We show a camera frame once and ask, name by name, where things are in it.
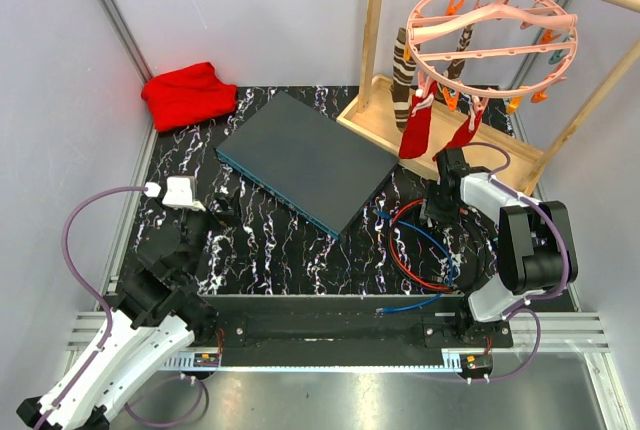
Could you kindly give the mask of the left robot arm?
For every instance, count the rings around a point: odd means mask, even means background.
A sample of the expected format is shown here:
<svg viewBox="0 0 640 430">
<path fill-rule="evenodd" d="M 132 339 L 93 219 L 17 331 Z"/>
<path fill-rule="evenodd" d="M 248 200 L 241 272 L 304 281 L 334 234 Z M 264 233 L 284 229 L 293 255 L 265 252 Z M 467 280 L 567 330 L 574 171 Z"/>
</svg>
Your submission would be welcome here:
<svg viewBox="0 0 640 430">
<path fill-rule="evenodd" d="M 90 204 L 136 192 L 180 217 L 139 245 L 139 266 L 115 292 L 101 295 L 78 272 L 69 251 L 71 225 Z M 46 394 L 25 399 L 16 413 L 31 429 L 107 429 L 128 399 L 174 354 L 189 346 L 221 345 L 218 311 L 197 290 L 196 273 L 207 237 L 241 222 L 239 194 L 218 193 L 210 211 L 190 177 L 166 184 L 122 186 L 80 203 L 62 231 L 63 257 L 73 277 L 98 301 L 105 321 L 72 368 Z"/>
</svg>

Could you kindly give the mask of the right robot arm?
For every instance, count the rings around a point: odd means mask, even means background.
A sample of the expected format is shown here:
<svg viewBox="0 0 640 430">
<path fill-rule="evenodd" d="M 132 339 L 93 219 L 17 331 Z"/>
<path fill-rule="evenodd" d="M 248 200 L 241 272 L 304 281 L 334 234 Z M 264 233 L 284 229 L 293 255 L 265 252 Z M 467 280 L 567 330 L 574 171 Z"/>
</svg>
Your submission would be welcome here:
<svg viewBox="0 0 640 430">
<path fill-rule="evenodd" d="M 430 180 L 419 221 L 450 224 L 471 208 L 497 226 L 496 272 L 483 277 L 456 310 L 453 333 L 466 346 L 481 346 L 501 324 L 533 301 L 560 296 L 578 274 L 566 206 L 526 196 L 490 170 L 471 166 L 461 147 L 435 156 L 439 178 Z"/>
</svg>

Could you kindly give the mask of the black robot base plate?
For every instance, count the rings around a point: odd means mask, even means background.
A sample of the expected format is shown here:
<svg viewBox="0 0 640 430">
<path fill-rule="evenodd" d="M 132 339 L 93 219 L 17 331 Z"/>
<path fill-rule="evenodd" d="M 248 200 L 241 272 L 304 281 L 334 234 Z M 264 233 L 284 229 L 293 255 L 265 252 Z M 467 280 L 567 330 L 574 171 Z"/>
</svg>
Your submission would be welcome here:
<svg viewBox="0 0 640 430">
<path fill-rule="evenodd" d="M 537 331 L 552 333 L 570 316 L 566 299 L 537 317 L 486 324 L 461 337 L 458 297 L 441 297 L 418 309 L 381 313 L 414 303 L 408 296 L 248 296 L 205 298 L 213 310 L 188 350 L 221 344 L 223 367 L 236 371 L 457 372 L 466 354 L 486 349 L 527 355 Z"/>
</svg>

